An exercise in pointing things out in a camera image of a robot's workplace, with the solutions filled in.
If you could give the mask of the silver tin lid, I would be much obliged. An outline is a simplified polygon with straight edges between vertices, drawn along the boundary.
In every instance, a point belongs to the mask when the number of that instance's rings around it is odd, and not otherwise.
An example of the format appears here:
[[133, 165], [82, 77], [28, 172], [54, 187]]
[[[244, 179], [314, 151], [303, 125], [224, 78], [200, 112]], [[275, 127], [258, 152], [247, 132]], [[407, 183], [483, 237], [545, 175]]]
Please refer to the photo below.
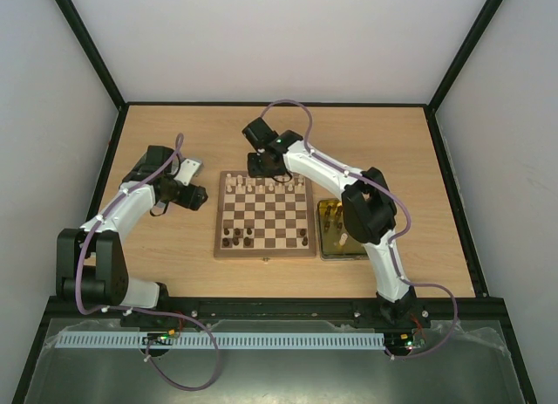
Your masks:
[[151, 174], [148, 169], [147, 153], [144, 153], [133, 168], [123, 177], [119, 187], [126, 189], [135, 187]]

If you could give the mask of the wooden chess board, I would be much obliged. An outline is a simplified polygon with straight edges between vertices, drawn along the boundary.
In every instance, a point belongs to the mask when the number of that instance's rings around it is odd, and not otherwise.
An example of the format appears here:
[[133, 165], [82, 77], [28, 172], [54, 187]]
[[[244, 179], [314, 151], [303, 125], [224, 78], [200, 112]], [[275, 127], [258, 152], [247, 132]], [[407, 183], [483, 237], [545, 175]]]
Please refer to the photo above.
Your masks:
[[250, 177], [222, 171], [214, 238], [220, 259], [314, 257], [312, 184], [299, 175]]

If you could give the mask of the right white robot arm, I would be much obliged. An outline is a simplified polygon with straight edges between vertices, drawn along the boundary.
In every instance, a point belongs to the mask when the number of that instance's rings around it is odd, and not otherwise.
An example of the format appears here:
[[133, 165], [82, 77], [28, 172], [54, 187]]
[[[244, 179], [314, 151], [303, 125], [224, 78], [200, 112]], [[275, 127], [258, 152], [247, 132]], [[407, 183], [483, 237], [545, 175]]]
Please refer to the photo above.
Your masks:
[[299, 174], [329, 190], [342, 203], [344, 227], [366, 251], [376, 277], [381, 319], [402, 325], [416, 300], [406, 280], [395, 241], [397, 208], [383, 174], [344, 165], [311, 146], [302, 135], [278, 134], [262, 118], [242, 129], [255, 150], [248, 154], [248, 175], [277, 177]]

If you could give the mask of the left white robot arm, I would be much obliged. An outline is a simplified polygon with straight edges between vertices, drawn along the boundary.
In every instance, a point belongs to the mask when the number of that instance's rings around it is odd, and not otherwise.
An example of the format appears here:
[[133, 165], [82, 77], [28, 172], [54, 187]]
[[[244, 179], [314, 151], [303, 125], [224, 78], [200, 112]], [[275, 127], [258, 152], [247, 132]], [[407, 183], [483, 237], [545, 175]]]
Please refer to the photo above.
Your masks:
[[197, 210], [208, 194], [192, 179], [202, 161], [183, 156], [176, 148], [150, 146], [123, 178], [117, 194], [77, 229], [63, 229], [57, 238], [56, 293], [74, 301], [87, 314], [86, 305], [153, 309], [166, 293], [163, 283], [131, 277], [123, 242], [139, 219], [166, 212], [172, 203]]

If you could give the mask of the gold tin with pieces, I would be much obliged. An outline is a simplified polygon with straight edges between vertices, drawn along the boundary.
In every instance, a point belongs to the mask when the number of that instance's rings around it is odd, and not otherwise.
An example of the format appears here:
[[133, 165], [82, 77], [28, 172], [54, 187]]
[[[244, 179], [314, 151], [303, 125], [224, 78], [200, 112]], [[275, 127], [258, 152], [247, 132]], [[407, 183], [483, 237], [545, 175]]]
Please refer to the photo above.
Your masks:
[[316, 206], [320, 256], [324, 261], [365, 260], [367, 254], [345, 228], [344, 208], [335, 198], [322, 199]]

